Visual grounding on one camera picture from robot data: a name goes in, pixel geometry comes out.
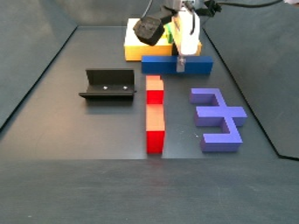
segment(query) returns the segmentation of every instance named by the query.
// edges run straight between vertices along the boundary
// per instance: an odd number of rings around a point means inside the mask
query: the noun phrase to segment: black metal holder
[[[86,69],[87,90],[78,93],[85,99],[129,99],[134,97],[134,70]]]

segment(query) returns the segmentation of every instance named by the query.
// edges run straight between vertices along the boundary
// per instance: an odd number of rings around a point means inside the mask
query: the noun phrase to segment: purple block
[[[221,134],[204,134],[201,151],[236,151],[241,138],[236,126],[242,126],[246,113],[241,107],[228,107],[217,88],[192,88],[190,103],[212,106],[196,107],[194,125],[220,127]]]

